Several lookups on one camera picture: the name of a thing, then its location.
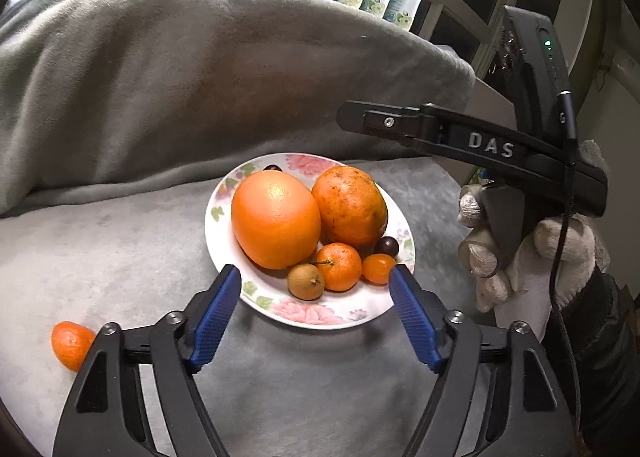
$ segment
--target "orange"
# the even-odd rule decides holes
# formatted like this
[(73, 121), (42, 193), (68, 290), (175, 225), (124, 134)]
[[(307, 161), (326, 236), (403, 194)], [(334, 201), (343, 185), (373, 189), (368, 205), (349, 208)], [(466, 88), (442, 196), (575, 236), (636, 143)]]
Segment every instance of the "orange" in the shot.
[(385, 199), (373, 179), (362, 170), (351, 166), (330, 168), (316, 180), (311, 193), (332, 242), (365, 247), (385, 232), (388, 219)]
[(60, 363), (74, 372), (80, 370), (94, 340), (95, 332), (73, 322), (57, 323), (51, 331), (53, 353)]
[(231, 201), (231, 225), (246, 255), (265, 269), (284, 269), (313, 254), (320, 212), (311, 192), (277, 170), (244, 179)]
[(386, 285), (389, 283), (389, 273), (396, 265), (396, 260), (389, 255), (376, 253), (369, 255), (362, 262), (362, 275), (371, 283)]
[(353, 247), (343, 243), (327, 244), (316, 254), (316, 266), (329, 291), (347, 291), (360, 279), (362, 260)]

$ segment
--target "pink flower print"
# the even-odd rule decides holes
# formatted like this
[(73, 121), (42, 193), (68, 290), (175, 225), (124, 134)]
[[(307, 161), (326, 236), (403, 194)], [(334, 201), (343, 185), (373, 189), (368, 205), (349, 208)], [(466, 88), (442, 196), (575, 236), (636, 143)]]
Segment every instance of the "pink flower print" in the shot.
[(340, 316), (336, 316), (333, 309), (318, 303), (300, 303), (290, 298), (284, 298), (280, 303), (271, 306), (278, 316), (292, 322), (307, 323), (309, 325), (338, 325), (344, 323)]
[(233, 195), (238, 188), (239, 183), (242, 180), (242, 172), (238, 170), (233, 177), (227, 177), (222, 184), (220, 185), (220, 189), (216, 193), (216, 199), (225, 201), (231, 195)]
[(320, 175), (323, 171), (338, 166), (335, 161), (311, 155), (293, 154), (287, 155), (286, 159), (290, 170), (297, 170), (306, 176)]

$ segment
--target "grey blanket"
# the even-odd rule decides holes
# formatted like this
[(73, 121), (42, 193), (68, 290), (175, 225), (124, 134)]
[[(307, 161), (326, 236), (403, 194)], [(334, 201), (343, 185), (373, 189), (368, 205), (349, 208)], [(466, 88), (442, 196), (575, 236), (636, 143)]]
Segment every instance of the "grey blanket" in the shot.
[[(464, 62), (323, 0), (28, 0), (5, 15), (0, 396), (25, 434), (50, 455), (73, 379), (52, 325), (129, 328), (181, 309), (216, 273), (203, 224), (213, 179), (258, 154), (392, 158), (362, 167), (409, 221), (418, 280), (472, 313), (459, 187), (432, 160), (334, 124), (351, 98), (461, 110), (472, 85)], [(433, 382), (393, 310), (309, 334), (244, 304), (197, 377), (232, 455), (266, 457), (400, 455)]]
[(463, 110), (469, 65), (328, 0), (27, 0), (0, 27), (0, 213), (221, 176), (273, 151), (394, 157), (345, 100)]

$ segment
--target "white plate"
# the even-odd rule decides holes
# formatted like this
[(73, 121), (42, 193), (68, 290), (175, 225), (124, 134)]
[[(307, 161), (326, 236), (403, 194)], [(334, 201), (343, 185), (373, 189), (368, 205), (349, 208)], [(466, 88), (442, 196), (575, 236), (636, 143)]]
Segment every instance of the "white plate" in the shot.
[[(345, 293), (325, 292), (315, 301), (302, 301), (287, 291), (286, 271), (263, 271), (249, 260), (231, 228), (231, 197), (239, 182), (270, 164), (291, 174), (311, 189), (318, 176), (342, 163), (306, 153), (273, 153), (257, 157), (231, 170), (213, 190), (204, 220), (204, 232), (211, 260), (217, 270), (234, 264), (242, 275), (241, 299), (258, 312), (295, 327), (305, 329), (344, 329), (366, 323), (388, 310), (393, 301), (387, 286), (379, 287), (359, 281)], [(415, 265), (415, 244), (409, 224), (400, 208), (378, 186), (389, 213), (385, 234), (400, 244), (396, 257), (411, 272)]]

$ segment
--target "black jacket sleeve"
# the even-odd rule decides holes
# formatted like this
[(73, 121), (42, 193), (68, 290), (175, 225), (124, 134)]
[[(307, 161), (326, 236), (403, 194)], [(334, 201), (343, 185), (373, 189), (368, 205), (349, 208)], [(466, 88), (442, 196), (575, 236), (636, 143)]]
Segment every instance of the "black jacket sleeve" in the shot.
[[(626, 321), (629, 311), (616, 282), (597, 267), (562, 310), (580, 378), (580, 426), (594, 456), (640, 455), (640, 358)], [(571, 370), (553, 319), (543, 345), (571, 408)]]

